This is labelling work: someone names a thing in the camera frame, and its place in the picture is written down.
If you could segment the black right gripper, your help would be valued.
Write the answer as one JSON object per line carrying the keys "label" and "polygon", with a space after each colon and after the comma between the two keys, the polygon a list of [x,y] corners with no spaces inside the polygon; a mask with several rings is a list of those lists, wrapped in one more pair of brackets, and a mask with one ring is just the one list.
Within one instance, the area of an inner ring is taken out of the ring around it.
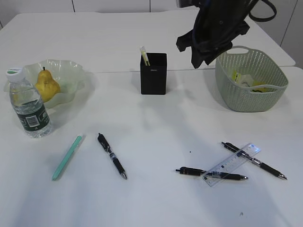
{"label": "black right gripper", "polygon": [[195,69],[198,69],[203,61],[209,65],[219,55],[230,49],[232,41],[240,35],[245,35],[249,28],[245,21],[235,26],[219,25],[218,28],[199,29],[197,25],[194,25],[192,30],[177,38],[176,46],[180,52],[191,47],[191,63]]}

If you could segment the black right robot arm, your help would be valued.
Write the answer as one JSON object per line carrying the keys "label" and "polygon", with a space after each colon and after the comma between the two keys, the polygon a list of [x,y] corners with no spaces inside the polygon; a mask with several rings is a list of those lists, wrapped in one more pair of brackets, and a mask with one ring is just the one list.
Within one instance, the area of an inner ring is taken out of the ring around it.
{"label": "black right robot arm", "polygon": [[209,65],[220,54],[232,48],[232,40],[248,32],[244,21],[256,0],[178,0],[178,8],[199,8],[193,29],[177,38],[180,52],[191,47],[195,69],[203,62]]}

